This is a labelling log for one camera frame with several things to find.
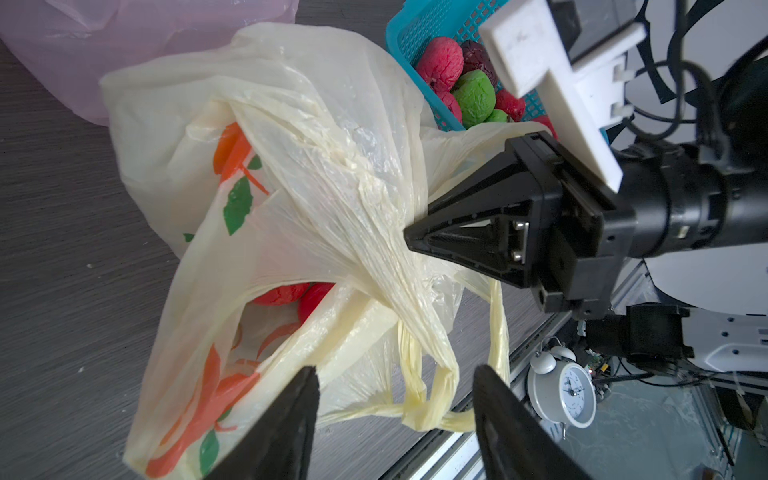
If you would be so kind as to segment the red cracked fruit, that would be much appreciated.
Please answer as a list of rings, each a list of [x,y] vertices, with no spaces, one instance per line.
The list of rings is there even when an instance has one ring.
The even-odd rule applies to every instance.
[[[302,296],[298,303],[297,315],[299,321],[304,324],[325,296],[334,288],[334,283],[316,283],[312,285]]]

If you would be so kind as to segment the round red apple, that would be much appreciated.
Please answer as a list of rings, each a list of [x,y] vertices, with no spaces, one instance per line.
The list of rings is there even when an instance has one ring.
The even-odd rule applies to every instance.
[[[496,93],[496,108],[503,111],[514,122],[520,122],[526,112],[526,103],[524,99],[517,98],[506,89],[501,89]]]

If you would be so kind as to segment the green apple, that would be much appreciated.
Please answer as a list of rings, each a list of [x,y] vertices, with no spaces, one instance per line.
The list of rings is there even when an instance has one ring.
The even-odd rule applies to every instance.
[[[496,104],[494,85],[482,70],[463,74],[453,89],[462,114],[462,125],[469,129],[483,123]]]

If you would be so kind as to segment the small pink-red fruit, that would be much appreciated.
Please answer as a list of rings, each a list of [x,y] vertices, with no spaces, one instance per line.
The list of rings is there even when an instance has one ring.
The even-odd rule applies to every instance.
[[[455,119],[458,121],[460,125],[462,125],[462,111],[461,107],[454,97],[454,95],[449,91],[442,91],[437,92],[438,98],[443,102],[443,104],[448,108],[450,113],[455,117]]]

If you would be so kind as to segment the small green fruit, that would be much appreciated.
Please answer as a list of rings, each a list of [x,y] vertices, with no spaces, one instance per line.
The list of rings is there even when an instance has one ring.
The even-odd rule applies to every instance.
[[[508,123],[509,121],[509,115],[500,109],[494,109],[491,114],[484,120],[485,123]]]

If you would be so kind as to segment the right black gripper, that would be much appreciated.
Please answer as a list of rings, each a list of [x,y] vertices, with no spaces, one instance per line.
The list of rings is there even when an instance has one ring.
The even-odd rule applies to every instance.
[[[638,139],[618,153],[618,192],[600,186],[548,134],[504,150],[404,230],[407,247],[516,288],[545,312],[599,319],[627,258],[767,239],[767,44],[717,81],[684,62],[700,98],[697,140]],[[557,195],[544,195],[540,167]],[[533,264],[532,227],[543,244]]]

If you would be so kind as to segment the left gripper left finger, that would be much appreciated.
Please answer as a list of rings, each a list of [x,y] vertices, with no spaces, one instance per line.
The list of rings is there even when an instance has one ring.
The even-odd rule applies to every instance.
[[[316,369],[299,370],[207,480],[305,479],[319,408]]]

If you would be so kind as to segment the yellow plastic bag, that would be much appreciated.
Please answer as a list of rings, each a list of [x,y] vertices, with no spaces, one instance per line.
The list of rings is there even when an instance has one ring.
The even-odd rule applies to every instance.
[[[452,409],[449,334],[465,291],[485,300],[488,360],[507,378],[501,285],[411,252],[403,232],[537,124],[441,131],[386,51],[330,27],[255,24],[100,86],[121,180],[180,260],[127,439],[132,470],[205,477],[305,366],[323,424],[474,429]],[[299,283],[335,284],[304,324],[300,300],[252,303]]]

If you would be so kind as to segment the small pink plastic bag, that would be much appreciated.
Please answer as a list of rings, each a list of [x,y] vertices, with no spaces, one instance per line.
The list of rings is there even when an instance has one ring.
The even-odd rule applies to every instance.
[[[286,1],[4,1],[1,39],[64,106],[108,123],[99,82],[115,70],[228,44],[258,22],[292,23]]]

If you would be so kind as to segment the teal plastic basket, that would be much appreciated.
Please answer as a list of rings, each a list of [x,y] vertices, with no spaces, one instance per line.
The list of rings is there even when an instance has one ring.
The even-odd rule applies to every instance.
[[[465,127],[458,123],[438,98],[437,92],[418,75],[415,70],[417,62],[435,37],[452,38],[460,47],[466,40],[483,45],[480,26],[504,5],[503,1],[406,1],[387,24],[387,50],[421,90],[440,130],[462,131]],[[494,89],[495,97],[499,90],[505,89],[500,79]],[[535,90],[515,97],[524,99],[526,103],[526,112],[520,122],[533,121],[550,130],[554,128]]]

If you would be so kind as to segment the large pink-red fruit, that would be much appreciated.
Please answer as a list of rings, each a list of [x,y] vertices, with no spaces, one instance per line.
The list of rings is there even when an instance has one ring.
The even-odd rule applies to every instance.
[[[462,74],[464,66],[460,45],[449,37],[435,37],[426,46],[415,70],[435,92],[449,92]]]

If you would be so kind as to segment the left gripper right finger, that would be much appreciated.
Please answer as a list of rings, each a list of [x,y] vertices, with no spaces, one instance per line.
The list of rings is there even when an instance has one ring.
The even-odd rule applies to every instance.
[[[473,375],[473,409],[488,479],[587,479],[489,365]]]

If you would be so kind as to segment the dark maroon fruit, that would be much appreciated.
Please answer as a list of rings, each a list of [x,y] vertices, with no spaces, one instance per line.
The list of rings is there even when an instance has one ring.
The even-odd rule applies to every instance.
[[[461,49],[464,61],[462,74],[480,70],[488,77],[492,86],[496,87],[499,78],[485,47],[474,40],[466,40],[461,44]]]

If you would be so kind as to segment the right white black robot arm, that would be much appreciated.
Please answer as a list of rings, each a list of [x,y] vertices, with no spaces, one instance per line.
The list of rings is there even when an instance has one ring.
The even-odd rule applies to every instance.
[[[696,139],[647,134],[609,156],[612,189],[545,132],[503,150],[407,227],[407,247],[519,289],[586,324],[589,347],[644,376],[679,369],[765,372],[767,314],[705,284],[705,269],[658,303],[611,310],[623,262],[767,240],[767,44],[718,80],[673,48],[664,66],[695,82]]]

